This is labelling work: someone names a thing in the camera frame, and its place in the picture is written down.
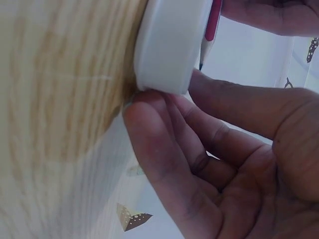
finger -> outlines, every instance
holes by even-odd
[[[238,130],[230,129],[198,108],[185,97],[174,96],[186,123],[198,135],[207,151],[239,168],[264,143]]]
[[[316,98],[305,89],[240,86],[212,80],[198,71],[193,74],[189,92],[209,115],[269,139],[275,138],[286,119]]]
[[[222,190],[236,175],[236,169],[207,155],[200,139],[187,125],[170,97],[156,91],[148,91],[141,93],[134,100],[137,101],[151,105],[166,127],[172,128],[170,134],[183,152],[193,174],[206,180],[218,190]]]
[[[174,137],[174,130],[171,124],[170,115],[166,109],[165,100],[160,92],[153,90],[141,92],[134,97],[133,102],[146,102],[156,109],[157,113],[165,123],[168,133],[171,137]]]
[[[166,95],[165,101],[176,141],[184,152],[193,174],[222,190],[235,177],[237,170],[224,161],[209,157],[200,138],[186,123],[171,97]]]
[[[317,0],[273,6],[253,1],[225,0],[223,16],[278,35],[314,36],[319,34]]]
[[[156,110],[135,103],[124,112],[124,120],[141,167],[183,235],[214,238],[222,215],[198,187]]]

red pencil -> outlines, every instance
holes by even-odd
[[[206,28],[205,37],[201,44],[199,70],[203,67],[208,53],[214,44],[215,36],[217,33],[218,23],[220,19],[220,13],[222,8],[222,0],[213,0],[208,24]]]

wooden surface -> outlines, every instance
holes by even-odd
[[[0,238],[116,239],[145,180],[120,110],[147,0],[0,0]]]

skin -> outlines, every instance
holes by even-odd
[[[318,0],[224,0],[222,15],[285,36],[319,36]]]
[[[273,2],[224,0],[223,15],[276,34],[319,34],[319,1]],[[147,91],[124,110],[136,157],[184,237],[317,239],[319,95],[198,71],[189,92],[195,104]]]

white lid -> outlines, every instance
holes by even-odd
[[[212,0],[149,0],[135,48],[140,90],[187,92],[211,6]]]

